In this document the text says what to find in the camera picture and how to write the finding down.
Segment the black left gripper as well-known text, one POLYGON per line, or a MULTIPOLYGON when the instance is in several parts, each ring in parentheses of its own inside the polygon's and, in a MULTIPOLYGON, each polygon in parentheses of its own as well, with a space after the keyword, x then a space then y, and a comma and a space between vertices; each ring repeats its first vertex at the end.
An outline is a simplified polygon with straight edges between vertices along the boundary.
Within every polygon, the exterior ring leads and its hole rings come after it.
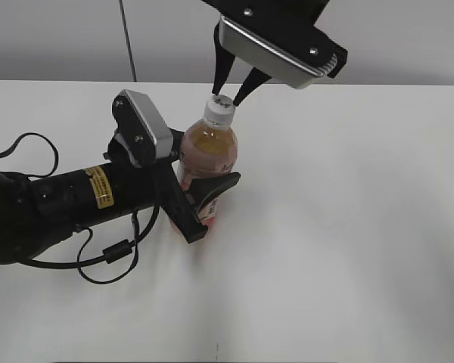
POLYGON ((213 178, 193 179, 190 204, 172 168, 172 162, 179 158, 184 133, 178 130, 172 130, 171 133, 173 146, 170 155, 152 166, 133 165, 126 143, 118 131, 114 132, 104 157, 110 161, 111 179, 117 191, 115 200, 130 210, 158 204, 191 244, 204 238, 207 233, 207 226, 200 222, 196 212, 236 186, 241 174, 230 172, 213 178))

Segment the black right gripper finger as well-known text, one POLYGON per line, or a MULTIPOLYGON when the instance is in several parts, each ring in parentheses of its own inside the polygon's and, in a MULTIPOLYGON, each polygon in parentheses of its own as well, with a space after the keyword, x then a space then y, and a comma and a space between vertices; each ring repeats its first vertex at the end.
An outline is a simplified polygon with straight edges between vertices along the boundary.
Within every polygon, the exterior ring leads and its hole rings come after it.
POLYGON ((268 82, 272 77, 257 68, 253 68, 247 78, 242 83, 236 94, 233 104, 239 106, 242 101, 247 98, 252 92, 259 88, 264 83, 268 82))
POLYGON ((215 32, 213 34, 213 41, 216 55, 216 65, 212 93, 214 95, 218 95, 229 77, 235 61, 235 56, 224 49, 220 44, 219 32, 215 32))

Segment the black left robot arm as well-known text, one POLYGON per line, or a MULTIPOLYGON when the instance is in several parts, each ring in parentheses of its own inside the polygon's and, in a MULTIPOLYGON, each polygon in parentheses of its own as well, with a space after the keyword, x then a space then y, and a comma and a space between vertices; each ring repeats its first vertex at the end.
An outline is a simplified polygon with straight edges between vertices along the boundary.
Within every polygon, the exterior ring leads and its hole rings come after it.
POLYGON ((166 159, 135 167, 126 148, 111 139, 106 163, 72 172, 27 175, 0 171, 0 265, 21 263, 37 268, 70 269, 112 263, 128 256, 153 228, 160 211, 174 222, 187 242, 205 237, 208 227, 198 213, 238 183, 241 175, 200 178, 182 190, 172 164, 180 156, 182 132, 173 131, 166 159), (75 233, 152 208, 151 219, 132 240, 122 240, 93 259, 43 262, 37 256, 75 233))

